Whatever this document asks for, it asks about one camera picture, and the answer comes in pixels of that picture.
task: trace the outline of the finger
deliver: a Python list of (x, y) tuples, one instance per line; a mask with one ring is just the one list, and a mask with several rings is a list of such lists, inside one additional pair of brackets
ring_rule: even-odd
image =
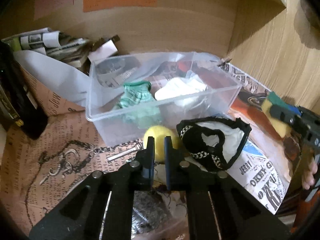
[(312, 174), (316, 174), (318, 170), (318, 166), (314, 160), (311, 163), (309, 163), (309, 170), (311, 171)]
[(305, 190), (310, 189), (310, 185), (308, 185), (304, 180), (302, 180), (302, 187), (303, 187)]
[(315, 183), (315, 179), (313, 178), (311, 171), (304, 172), (304, 181), (310, 186)]

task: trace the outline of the human hand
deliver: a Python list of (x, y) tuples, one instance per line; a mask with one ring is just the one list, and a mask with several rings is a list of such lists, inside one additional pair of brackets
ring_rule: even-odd
[(314, 158), (311, 159), (308, 168), (304, 171), (302, 175), (302, 187), (306, 190), (308, 190), (311, 186), (314, 185), (315, 179), (313, 178), (313, 175), (316, 174), (318, 170), (318, 166), (314, 160)]

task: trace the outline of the silver rivet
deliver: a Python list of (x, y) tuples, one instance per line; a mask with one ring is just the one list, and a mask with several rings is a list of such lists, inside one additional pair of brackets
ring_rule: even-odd
[(97, 179), (97, 178), (100, 178), (102, 174), (103, 174), (102, 171), (94, 171), (94, 172), (92, 173), (92, 177), (94, 177), (95, 179)]
[(187, 168), (187, 167), (190, 166), (190, 163), (187, 162), (187, 161), (181, 161), (181, 162), (179, 163), (179, 165), (180, 165), (180, 167), (182, 167), (182, 168)]
[(218, 171), (217, 175), (219, 178), (225, 179), (226, 177), (228, 177), (228, 173), (226, 173), (225, 171)]
[(133, 168), (136, 168), (136, 167), (139, 167), (140, 162), (138, 162), (138, 161), (132, 161), (132, 162), (130, 162), (129, 165), (130, 165), (131, 167), (133, 167)]

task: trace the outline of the transparent plastic container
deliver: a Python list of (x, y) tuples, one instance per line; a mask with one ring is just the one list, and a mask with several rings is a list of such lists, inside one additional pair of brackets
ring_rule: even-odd
[[(153, 125), (175, 129), (185, 119), (225, 113), (238, 95), (241, 84), (216, 67), (216, 58), (207, 53), (142, 53), (109, 57), (93, 62), (86, 101), (86, 118), (94, 123), (108, 146), (137, 138)], [(174, 77), (192, 70), (208, 85), (207, 90), (140, 103), (113, 110), (124, 92), (124, 82), (148, 80), (151, 93)]]

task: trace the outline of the yellow ball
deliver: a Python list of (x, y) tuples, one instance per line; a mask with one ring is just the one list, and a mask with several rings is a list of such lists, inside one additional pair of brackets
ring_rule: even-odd
[(148, 137), (152, 136), (155, 139), (155, 161), (164, 162), (164, 138), (171, 136), (172, 146), (175, 149), (179, 147), (179, 137), (175, 133), (161, 125), (150, 127), (143, 137), (143, 147), (147, 147)]

